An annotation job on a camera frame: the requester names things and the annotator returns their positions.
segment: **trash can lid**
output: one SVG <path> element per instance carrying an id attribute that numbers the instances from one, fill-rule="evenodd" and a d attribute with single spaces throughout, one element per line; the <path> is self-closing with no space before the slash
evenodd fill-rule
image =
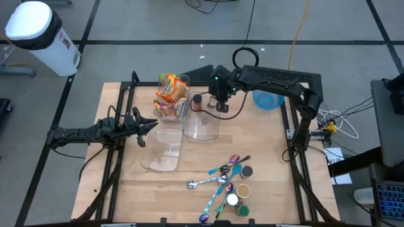
<path id="1" fill-rule="evenodd" d="M 6 25 L 10 40 L 33 39 L 43 34 L 52 19 L 52 10 L 45 3 L 27 1 L 20 4 Z"/>

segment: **snack bag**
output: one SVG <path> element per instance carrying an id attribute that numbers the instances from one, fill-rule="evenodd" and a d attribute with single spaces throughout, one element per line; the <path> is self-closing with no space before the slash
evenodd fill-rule
<path id="1" fill-rule="evenodd" d="M 186 91 L 188 90 L 186 82 L 181 81 L 171 73 L 167 75 L 167 79 L 168 82 L 163 90 L 156 93 L 158 96 L 168 102 L 173 102 L 178 96 L 183 97 L 186 94 Z"/>
<path id="2" fill-rule="evenodd" d="M 156 107 L 157 115 L 161 117 L 175 117 L 171 104 L 154 100 L 154 106 Z"/>
<path id="3" fill-rule="evenodd" d="M 177 97 L 172 105 L 172 110 L 177 117 L 182 117 L 185 114 L 185 109 L 187 105 L 187 99 L 182 97 Z"/>
<path id="4" fill-rule="evenodd" d="M 165 85 L 167 85 L 167 83 L 169 82 L 169 74 L 171 74 L 173 77 L 180 79 L 180 77 L 178 77 L 177 75 L 175 75 L 174 73 L 160 73 L 160 75 L 158 75 L 158 80 L 160 81 L 160 84 L 164 87 Z"/>

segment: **blue bowl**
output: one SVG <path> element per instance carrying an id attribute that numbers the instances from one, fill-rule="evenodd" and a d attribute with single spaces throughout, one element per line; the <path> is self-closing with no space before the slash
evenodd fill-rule
<path id="1" fill-rule="evenodd" d="M 263 110 L 273 110 L 279 107 L 285 101 L 284 96 L 260 90 L 253 91 L 252 98 L 255 105 Z"/>

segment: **clear plastic container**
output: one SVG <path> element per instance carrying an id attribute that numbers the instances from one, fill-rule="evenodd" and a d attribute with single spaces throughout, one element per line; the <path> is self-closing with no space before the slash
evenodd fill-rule
<path id="1" fill-rule="evenodd" d="M 252 98 L 255 105 L 263 110 L 273 110 L 274 108 L 279 107 L 283 101 L 285 101 L 284 96 L 259 90 L 252 92 Z"/>
<path id="2" fill-rule="evenodd" d="M 177 75 L 179 79 L 185 81 L 189 86 L 189 77 Z M 159 80 L 158 90 L 163 86 Z M 159 102 L 165 102 L 161 97 L 156 98 Z M 146 141 L 146 153 L 141 160 L 141 166 L 147 170 L 160 172 L 172 172 L 177 169 L 179 155 L 181 152 L 182 130 L 187 116 L 187 108 L 182 116 L 163 117 L 154 110 L 153 114 L 158 119 L 158 125 L 148 133 Z"/>
<path id="3" fill-rule="evenodd" d="M 193 109 L 195 110 L 195 103 L 191 100 L 195 95 L 201 94 L 201 92 L 194 91 L 191 92 L 188 96 L 188 103 L 193 105 Z M 208 103 L 210 101 L 210 95 L 204 94 L 201 95 L 201 104 L 200 108 L 202 110 L 206 110 L 207 112 L 213 114 L 214 116 L 220 116 L 220 112 L 218 112 L 215 106 L 208 107 Z M 210 141 L 214 140 L 218 137 L 219 132 L 219 119 L 208 115 L 205 112 L 194 112 L 188 107 L 187 117 L 184 126 L 184 136 L 188 137 L 195 141 Z"/>

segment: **green cap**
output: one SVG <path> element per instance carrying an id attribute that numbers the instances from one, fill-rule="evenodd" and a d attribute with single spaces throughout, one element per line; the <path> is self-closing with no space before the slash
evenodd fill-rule
<path id="1" fill-rule="evenodd" d="M 241 205 L 237 208 L 237 215 L 246 217 L 250 213 L 250 209 L 248 208 L 247 205 Z"/>

